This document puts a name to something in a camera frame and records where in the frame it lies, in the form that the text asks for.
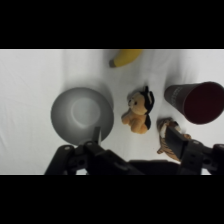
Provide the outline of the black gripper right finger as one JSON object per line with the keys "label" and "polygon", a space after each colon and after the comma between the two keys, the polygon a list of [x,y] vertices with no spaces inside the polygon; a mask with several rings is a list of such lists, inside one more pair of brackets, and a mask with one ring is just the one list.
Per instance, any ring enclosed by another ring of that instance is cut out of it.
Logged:
{"label": "black gripper right finger", "polygon": [[224,144],[209,148],[197,140],[186,139],[173,127],[167,128],[165,140],[181,161],[179,175],[200,175],[203,169],[211,175],[224,175]]}

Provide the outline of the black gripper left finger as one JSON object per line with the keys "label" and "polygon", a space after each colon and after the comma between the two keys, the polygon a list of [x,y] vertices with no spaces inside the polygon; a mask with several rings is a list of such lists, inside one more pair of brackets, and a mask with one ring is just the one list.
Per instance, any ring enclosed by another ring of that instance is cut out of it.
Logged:
{"label": "black gripper left finger", "polygon": [[101,128],[95,127],[92,137],[77,147],[60,146],[50,164],[46,175],[76,175],[85,169],[90,175],[130,175],[134,168],[118,155],[101,147]]}

